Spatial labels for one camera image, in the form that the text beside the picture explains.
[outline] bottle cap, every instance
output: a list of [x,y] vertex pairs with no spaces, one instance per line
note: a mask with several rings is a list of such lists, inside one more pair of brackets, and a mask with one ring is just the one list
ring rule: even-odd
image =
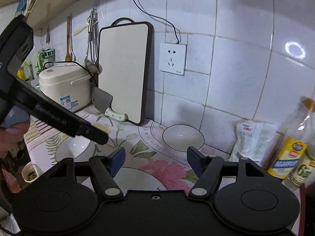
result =
[[307,98],[304,101],[304,105],[308,110],[311,110],[312,112],[315,112],[315,101],[311,98]]

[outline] electrical outlet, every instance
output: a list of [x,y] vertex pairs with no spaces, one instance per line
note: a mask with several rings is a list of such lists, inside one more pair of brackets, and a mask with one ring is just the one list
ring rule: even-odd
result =
[[160,43],[160,70],[177,75],[184,75],[186,45]]

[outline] rice cooker lid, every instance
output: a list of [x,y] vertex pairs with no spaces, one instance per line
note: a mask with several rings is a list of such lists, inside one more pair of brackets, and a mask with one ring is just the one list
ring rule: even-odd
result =
[[52,85],[87,75],[88,73],[78,65],[54,66],[43,70],[39,74],[39,80],[41,84]]

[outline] pink fingernail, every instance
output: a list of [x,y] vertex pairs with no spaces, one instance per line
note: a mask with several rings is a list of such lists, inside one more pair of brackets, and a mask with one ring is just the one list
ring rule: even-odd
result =
[[18,134],[19,129],[18,128],[7,128],[5,132],[10,133],[10,134]]

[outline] human hand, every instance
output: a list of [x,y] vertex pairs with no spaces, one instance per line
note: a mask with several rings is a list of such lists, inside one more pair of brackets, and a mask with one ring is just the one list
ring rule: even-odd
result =
[[14,124],[11,128],[0,129],[0,158],[7,155],[7,151],[14,148],[14,143],[23,140],[28,131],[31,121]]

